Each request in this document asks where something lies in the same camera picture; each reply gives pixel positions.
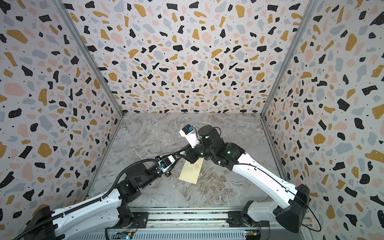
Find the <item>cream envelope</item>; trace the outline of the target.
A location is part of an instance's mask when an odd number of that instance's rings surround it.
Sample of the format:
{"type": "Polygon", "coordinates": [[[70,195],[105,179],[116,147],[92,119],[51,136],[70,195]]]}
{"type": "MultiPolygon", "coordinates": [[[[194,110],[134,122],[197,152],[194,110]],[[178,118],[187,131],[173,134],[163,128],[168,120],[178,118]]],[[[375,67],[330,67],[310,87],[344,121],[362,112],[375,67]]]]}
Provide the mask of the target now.
{"type": "Polygon", "coordinates": [[[191,184],[196,184],[200,175],[203,162],[204,158],[199,158],[194,164],[185,161],[183,169],[179,176],[179,180],[191,184]]]}

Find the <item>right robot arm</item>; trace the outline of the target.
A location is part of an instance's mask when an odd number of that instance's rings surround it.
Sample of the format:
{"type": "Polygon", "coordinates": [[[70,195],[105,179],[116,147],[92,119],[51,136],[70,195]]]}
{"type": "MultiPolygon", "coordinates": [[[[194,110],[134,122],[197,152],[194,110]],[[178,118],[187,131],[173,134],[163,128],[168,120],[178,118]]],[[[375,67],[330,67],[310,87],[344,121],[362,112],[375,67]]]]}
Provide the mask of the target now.
{"type": "Polygon", "coordinates": [[[243,148],[226,143],[217,129],[206,125],[197,130],[186,125],[180,135],[188,141],[179,156],[190,164],[204,158],[237,173],[267,193],[272,201],[259,207],[249,201],[242,210],[244,224],[276,220],[283,228],[298,233],[309,208],[310,190],[301,184],[291,184],[260,165],[243,148]]]}

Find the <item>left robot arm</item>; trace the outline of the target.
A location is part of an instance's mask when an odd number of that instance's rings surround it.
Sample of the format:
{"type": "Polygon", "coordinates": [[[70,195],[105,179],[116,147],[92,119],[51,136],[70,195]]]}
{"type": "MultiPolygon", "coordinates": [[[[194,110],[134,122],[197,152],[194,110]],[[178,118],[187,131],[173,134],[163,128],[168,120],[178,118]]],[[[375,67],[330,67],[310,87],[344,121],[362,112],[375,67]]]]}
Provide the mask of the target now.
{"type": "Polygon", "coordinates": [[[185,153],[140,160],[124,168],[105,193],[65,208],[40,209],[16,238],[72,240],[100,229],[138,227],[128,204],[141,195],[141,189],[163,175],[169,176],[185,153]]]}

